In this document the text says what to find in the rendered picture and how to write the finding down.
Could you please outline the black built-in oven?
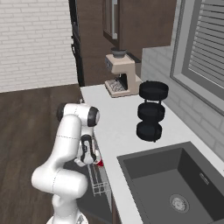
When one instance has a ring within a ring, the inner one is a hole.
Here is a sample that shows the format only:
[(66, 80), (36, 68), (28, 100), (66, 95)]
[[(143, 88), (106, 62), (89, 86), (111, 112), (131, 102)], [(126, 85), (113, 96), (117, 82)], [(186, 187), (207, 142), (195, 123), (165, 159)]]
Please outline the black built-in oven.
[(69, 3), (70, 19), (72, 26), (71, 39), (73, 40), (73, 43), (71, 44), (71, 49), (76, 62), (77, 79), (79, 86), (84, 87), (85, 81), (84, 81), (83, 63), (81, 57), (81, 39), (79, 34), (77, 0), (68, 0), (68, 3)]

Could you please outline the beige coffee machine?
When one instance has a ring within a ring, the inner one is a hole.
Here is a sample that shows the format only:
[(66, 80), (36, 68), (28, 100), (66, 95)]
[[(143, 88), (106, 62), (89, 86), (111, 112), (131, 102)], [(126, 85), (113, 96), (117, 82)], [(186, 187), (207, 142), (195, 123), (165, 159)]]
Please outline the beige coffee machine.
[(113, 47), (105, 57), (106, 68), (115, 76), (105, 81), (105, 87), (112, 98), (137, 95), (141, 79), (136, 74), (136, 63), (126, 50)]

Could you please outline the grey window with blinds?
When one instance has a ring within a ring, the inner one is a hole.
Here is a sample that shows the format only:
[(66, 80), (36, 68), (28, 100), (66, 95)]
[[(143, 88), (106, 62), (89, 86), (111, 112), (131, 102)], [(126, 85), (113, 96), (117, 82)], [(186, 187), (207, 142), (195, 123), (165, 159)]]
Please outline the grey window with blinds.
[(182, 0), (171, 78), (224, 116), (224, 0)]

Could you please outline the brown wall cupboard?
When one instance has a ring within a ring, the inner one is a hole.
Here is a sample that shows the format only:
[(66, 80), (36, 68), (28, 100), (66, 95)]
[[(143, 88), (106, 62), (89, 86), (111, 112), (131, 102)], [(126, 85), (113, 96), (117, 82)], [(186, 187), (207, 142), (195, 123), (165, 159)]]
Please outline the brown wall cupboard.
[(102, 0), (103, 36), (131, 52), (168, 46), (176, 5), (177, 0)]

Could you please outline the black three-tier stand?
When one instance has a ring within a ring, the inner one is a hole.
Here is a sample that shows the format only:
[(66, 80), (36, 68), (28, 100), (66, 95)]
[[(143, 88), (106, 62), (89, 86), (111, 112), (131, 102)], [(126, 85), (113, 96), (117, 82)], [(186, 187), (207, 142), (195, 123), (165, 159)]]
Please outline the black three-tier stand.
[(141, 122), (136, 126), (136, 135), (144, 141), (156, 142), (162, 136), (159, 124), (165, 118), (162, 100), (168, 96), (169, 87), (160, 81), (145, 81), (139, 87), (139, 96), (144, 99), (137, 108)]

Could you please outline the brown base cabinet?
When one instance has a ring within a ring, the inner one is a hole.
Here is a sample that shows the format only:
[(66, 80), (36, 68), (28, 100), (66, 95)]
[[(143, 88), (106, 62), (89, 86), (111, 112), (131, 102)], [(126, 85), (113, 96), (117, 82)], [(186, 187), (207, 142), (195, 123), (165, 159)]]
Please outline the brown base cabinet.
[(122, 224), (114, 198), (112, 198), (112, 224)]

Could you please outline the dark dishwasher door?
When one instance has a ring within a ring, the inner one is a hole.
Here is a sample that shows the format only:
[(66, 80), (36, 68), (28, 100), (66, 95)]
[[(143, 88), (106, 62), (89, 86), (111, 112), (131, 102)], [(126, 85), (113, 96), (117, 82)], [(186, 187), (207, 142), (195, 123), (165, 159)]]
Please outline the dark dishwasher door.
[(79, 167), (73, 160), (65, 163), (64, 168), (82, 173), (87, 177), (86, 193), (77, 199), (79, 209), (86, 215), (89, 224), (112, 224), (112, 213), (105, 193), (94, 195), (88, 168)]

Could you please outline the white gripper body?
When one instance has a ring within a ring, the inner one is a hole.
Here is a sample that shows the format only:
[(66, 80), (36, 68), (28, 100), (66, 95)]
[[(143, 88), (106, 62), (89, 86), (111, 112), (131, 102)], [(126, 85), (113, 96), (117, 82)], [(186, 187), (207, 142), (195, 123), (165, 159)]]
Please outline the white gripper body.
[(85, 158), (81, 161), (81, 159), (77, 157), (77, 158), (74, 160), (74, 162), (75, 162), (79, 167), (83, 167), (83, 166), (86, 166), (86, 165), (88, 164), (88, 160), (85, 159)]

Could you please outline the dark grey sink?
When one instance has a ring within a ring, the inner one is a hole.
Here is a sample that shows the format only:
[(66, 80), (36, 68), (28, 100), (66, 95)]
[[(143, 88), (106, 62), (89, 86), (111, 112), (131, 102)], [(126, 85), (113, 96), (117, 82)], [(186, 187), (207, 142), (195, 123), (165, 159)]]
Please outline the dark grey sink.
[(224, 177), (192, 143), (117, 159), (143, 224), (224, 224)]

